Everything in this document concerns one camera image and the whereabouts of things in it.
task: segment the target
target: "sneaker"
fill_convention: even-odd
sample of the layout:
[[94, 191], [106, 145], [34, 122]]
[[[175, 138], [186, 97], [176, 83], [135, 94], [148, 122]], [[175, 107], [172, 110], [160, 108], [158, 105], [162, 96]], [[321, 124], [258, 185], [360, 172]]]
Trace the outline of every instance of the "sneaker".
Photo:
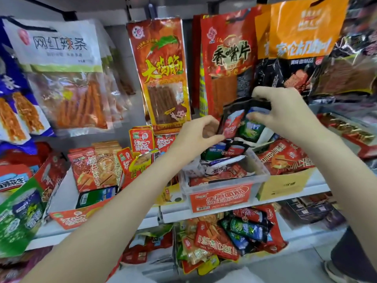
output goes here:
[[325, 271], [330, 279], [336, 283], [367, 283], [365, 281], [355, 280], [347, 275], [344, 275], [335, 267], [331, 260], [325, 262]]

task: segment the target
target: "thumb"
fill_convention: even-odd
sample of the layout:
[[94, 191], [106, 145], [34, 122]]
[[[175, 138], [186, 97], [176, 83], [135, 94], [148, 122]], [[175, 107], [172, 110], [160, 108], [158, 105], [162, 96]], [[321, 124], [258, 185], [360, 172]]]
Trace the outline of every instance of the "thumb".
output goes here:
[[208, 148], [224, 140], [225, 140], [225, 136], [222, 134], [219, 134], [219, 135], [214, 135], [212, 137], [206, 138], [205, 143]]
[[249, 119], [255, 120], [259, 123], [262, 123], [264, 126], [267, 126], [271, 123], [272, 121], [272, 116], [270, 114], [262, 114], [259, 112], [252, 112], [250, 113]]

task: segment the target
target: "plastic container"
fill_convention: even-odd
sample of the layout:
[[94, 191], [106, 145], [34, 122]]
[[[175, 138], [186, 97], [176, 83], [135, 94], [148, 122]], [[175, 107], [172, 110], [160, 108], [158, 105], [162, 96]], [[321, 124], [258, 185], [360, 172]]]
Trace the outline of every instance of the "plastic container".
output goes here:
[[179, 185], [191, 205], [192, 212], [232, 206], [256, 196], [261, 184], [269, 179], [270, 173], [251, 149], [244, 155], [246, 157], [239, 164], [247, 172], [255, 171], [256, 175], [190, 187], [188, 175], [180, 171]]

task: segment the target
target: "person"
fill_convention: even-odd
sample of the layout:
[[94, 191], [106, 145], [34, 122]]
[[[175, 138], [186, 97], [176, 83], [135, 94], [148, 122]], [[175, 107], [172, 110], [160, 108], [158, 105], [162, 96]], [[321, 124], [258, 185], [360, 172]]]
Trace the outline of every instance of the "person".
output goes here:
[[[304, 149], [324, 176], [370, 263], [377, 267], [377, 178], [322, 126], [294, 88], [256, 87], [271, 112], [253, 119]], [[169, 180], [208, 147], [224, 140], [212, 116], [183, 125], [163, 156], [40, 261], [22, 283], [103, 283]]]

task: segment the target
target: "pants leg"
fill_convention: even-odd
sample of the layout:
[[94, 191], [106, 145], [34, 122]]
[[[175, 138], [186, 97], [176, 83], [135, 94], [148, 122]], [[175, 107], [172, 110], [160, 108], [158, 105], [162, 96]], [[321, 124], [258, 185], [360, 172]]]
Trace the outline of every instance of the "pants leg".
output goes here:
[[331, 251], [334, 266], [352, 279], [377, 283], [377, 272], [350, 227]]

